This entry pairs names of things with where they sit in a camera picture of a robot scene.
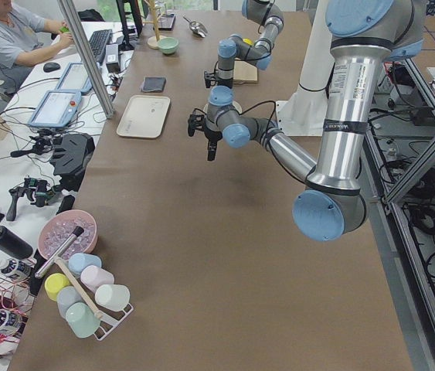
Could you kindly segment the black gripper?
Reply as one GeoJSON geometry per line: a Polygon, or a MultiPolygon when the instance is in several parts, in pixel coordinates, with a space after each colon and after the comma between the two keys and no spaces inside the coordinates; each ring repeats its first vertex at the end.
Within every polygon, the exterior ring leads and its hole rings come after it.
{"type": "Polygon", "coordinates": [[[188,135],[193,137],[196,131],[204,133],[208,139],[207,160],[214,161],[216,157],[217,145],[223,139],[220,131],[211,129],[206,123],[206,113],[201,109],[194,109],[188,119],[188,135]]]}
{"type": "Polygon", "coordinates": [[[233,77],[225,77],[219,73],[219,70],[214,72],[204,72],[204,82],[206,88],[214,86],[225,86],[228,88],[233,87],[233,77]]]}

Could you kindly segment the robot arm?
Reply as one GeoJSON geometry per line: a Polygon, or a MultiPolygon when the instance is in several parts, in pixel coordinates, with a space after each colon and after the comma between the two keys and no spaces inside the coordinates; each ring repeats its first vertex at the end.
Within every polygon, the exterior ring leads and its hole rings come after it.
{"type": "Polygon", "coordinates": [[[189,135],[205,134],[208,160],[215,158],[220,140],[232,148],[259,142],[305,184],[292,215],[297,228],[312,240],[335,240],[356,230],[366,218],[356,173],[378,69],[386,61],[405,60],[420,52],[426,10],[423,1],[328,3],[325,21],[333,37],[334,69],[328,79],[321,148],[313,157],[275,121],[247,117],[233,105],[236,60],[267,68],[275,39],[284,27],[283,13],[274,3],[245,1],[243,16],[261,26],[263,33],[253,44],[236,34],[219,43],[216,71],[205,76],[210,90],[207,111],[189,116],[189,135]]]}
{"type": "Polygon", "coordinates": [[[217,85],[232,89],[236,60],[244,61],[258,70],[265,70],[270,64],[275,40],[284,28],[283,12],[275,5],[275,1],[246,0],[242,4],[242,15],[263,31],[252,43],[247,43],[238,34],[220,40],[214,71],[204,72],[206,88],[217,85]]]}

